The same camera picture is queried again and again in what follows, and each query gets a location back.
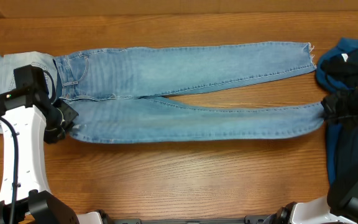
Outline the long blue denim jeans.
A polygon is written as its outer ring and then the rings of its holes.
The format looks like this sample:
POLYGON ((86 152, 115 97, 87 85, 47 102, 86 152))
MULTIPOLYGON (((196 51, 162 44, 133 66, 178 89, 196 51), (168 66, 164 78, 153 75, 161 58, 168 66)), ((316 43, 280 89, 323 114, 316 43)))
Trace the long blue denim jeans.
POLYGON ((93 49, 55 57, 60 98, 78 116, 71 136, 128 144, 286 139, 323 124, 320 103, 261 109, 191 106, 172 100, 313 72, 311 45, 259 42, 213 47, 93 49))

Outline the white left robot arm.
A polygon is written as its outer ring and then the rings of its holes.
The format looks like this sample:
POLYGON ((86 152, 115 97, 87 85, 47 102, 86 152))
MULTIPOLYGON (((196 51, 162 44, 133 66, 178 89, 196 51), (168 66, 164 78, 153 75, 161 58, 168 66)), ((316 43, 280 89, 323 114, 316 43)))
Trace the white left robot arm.
POLYGON ((48 91, 31 87, 0 95, 4 138, 0 223, 111 223, 101 210, 77 215, 50 191, 45 170, 44 132, 54 107, 48 91))

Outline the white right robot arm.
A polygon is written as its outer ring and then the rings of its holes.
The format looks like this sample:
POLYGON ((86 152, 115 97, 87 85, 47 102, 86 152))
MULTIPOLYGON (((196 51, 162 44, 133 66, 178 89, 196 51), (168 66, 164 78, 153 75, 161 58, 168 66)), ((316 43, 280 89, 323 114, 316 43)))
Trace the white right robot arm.
POLYGON ((266 223, 358 223, 358 165, 337 179, 328 195, 307 203, 290 203, 267 217, 266 223))

